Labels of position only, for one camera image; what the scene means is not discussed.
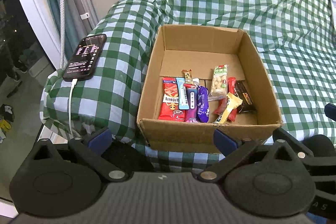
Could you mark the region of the purple chocolate bar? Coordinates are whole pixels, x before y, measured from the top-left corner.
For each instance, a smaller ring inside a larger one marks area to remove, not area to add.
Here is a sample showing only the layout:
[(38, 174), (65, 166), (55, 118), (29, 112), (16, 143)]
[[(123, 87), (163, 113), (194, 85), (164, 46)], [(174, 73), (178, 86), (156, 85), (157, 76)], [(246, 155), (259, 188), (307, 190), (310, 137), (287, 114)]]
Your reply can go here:
[(209, 93), (204, 86), (198, 86), (197, 119), (202, 123), (209, 121)]

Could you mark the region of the yellow wafer bar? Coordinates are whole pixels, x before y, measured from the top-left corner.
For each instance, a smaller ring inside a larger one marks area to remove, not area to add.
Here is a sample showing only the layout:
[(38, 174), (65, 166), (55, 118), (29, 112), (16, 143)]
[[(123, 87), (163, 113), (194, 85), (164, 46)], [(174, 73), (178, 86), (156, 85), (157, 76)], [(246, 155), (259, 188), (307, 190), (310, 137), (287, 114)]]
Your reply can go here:
[(242, 99), (240, 99), (239, 97), (237, 97), (236, 95), (232, 93), (228, 93), (227, 98), (228, 98), (228, 104), (227, 104), (226, 109), (214, 121), (214, 123), (224, 124), (227, 121), (228, 116), (231, 114), (231, 112), (237, 109), (243, 102)]

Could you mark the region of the dark brown chocolate pack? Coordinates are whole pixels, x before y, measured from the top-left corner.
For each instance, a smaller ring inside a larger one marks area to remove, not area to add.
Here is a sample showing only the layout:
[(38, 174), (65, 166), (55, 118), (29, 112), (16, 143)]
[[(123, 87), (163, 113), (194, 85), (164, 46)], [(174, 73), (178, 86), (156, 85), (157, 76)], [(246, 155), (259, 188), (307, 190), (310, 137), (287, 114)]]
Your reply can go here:
[(249, 96), (243, 80), (236, 80), (235, 90), (235, 95), (242, 100), (241, 105), (238, 107), (238, 113), (256, 111), (255, 105)]

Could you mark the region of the purple white long bar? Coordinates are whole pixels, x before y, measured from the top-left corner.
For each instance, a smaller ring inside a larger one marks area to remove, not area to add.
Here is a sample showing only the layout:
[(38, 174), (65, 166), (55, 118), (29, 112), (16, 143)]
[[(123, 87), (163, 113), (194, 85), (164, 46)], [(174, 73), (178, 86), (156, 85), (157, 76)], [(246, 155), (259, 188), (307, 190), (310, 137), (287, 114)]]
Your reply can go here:
[(187, 102), (189, 108), (186, 110), (185, 122), (187, 123), (197, 123), (197, 99), (198, 99), (198, 90), (195, 85), (184, 84), (187, 94)]

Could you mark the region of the clear nut bar packet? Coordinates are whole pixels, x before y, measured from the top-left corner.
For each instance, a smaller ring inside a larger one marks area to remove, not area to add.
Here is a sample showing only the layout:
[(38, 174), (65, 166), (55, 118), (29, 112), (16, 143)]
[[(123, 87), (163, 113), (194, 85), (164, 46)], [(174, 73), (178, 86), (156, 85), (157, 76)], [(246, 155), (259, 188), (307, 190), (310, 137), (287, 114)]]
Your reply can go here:
[(228, 65), (218, 65), (213, 72), (209, 100), (222, 100), (227, 95)]

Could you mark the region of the light blue snack stick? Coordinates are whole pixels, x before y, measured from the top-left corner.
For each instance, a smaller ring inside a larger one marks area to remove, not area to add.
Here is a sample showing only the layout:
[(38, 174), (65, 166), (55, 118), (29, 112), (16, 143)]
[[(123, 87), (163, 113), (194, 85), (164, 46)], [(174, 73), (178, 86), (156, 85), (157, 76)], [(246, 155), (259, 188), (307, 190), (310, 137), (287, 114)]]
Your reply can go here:
[(178, 94), (179, 94), (179, 109), (189, 110), (189, 103), (187, 99), (187, 92), (185, 87), (185, 79), (182, 77), (176, 78)]

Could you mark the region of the red snack packet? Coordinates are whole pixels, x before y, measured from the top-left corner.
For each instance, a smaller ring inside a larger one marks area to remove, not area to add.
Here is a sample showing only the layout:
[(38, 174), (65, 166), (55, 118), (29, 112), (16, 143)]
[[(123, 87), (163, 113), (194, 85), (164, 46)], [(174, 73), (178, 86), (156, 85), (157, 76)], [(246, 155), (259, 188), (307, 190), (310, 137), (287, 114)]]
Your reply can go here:
[[(228, 84), (228, 92), (232, 93), (233, 95), (236, 96), (237, 95), (236, 88), (235, 88), (236, 78), (235, 77), (229, 77), (228, 80), (227, 80), (227, 84)], [(227, 108), (228, 102), (229, 102), (229, 99), (227, 97), (219, 101), (219, 106), (214, 111), (214, 114), (218, 114), (219, 115), (218, 118), (216, 119), (215, 123), (218, 123), (220, 121), (220, 119), (222, 117), (222, 113)], [(236, 115), (237, 115), (237, 109), (234, 109), (229, 114), (227, 120), (229, 122), (234, 122), (235, 119), (236, 119)]]

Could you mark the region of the red biscuit pack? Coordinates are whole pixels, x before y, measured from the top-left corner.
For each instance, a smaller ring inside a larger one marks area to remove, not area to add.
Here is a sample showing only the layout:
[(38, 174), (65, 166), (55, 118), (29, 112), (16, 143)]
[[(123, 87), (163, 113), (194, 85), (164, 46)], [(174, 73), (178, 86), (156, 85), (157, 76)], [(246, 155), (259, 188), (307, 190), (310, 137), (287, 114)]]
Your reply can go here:
[(185, 110), (179, 108), (178, 85), (175, 78), (163, 77), (163, 99), (159, 120), (164, 121), (185, 121)]

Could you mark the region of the small red gold candy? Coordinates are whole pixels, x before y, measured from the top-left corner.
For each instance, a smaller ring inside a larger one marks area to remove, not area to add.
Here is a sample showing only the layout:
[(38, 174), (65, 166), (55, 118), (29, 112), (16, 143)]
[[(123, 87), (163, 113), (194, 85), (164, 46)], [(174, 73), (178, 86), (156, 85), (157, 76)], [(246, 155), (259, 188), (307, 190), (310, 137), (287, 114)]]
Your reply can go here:
[(183, 69), (182, 73), (185, 78), (185, 84), (187, 85), (193, 85), (193, 76), (192, 76), (192, 70), (191, 69)]

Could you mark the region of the black smartphone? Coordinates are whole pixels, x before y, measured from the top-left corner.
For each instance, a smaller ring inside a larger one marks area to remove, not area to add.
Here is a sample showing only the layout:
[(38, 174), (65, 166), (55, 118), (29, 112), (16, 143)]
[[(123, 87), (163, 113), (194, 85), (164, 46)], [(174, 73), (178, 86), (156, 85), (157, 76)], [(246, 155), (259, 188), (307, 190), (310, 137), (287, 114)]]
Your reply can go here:
[(91, 79), (106, 40), (106, 34), (92, 35), (81, 39), (64, 69), (63, 80), (71, 82), (74, 79), (78, 81)]

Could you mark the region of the green checkered cloth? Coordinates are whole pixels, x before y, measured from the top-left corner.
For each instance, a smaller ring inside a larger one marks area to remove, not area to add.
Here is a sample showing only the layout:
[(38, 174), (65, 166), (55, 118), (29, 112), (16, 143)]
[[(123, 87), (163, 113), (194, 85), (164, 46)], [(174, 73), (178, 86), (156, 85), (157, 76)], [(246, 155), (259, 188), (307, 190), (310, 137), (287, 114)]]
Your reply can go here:
[(335, 102), (335, 8), (331, 0), (118, 0), (93, 29), (107, 41), (94, 76), (74, 88), (52, 73), (41, 98), (41, 121), (65, 139), (108, 127), (160, 171), (202, 170), (215, 153), (149, 148), (135, 129), (147, 65), (159, 26), (240, 28), (260, 53), (288, 133), (335, 140), (324, 107)]

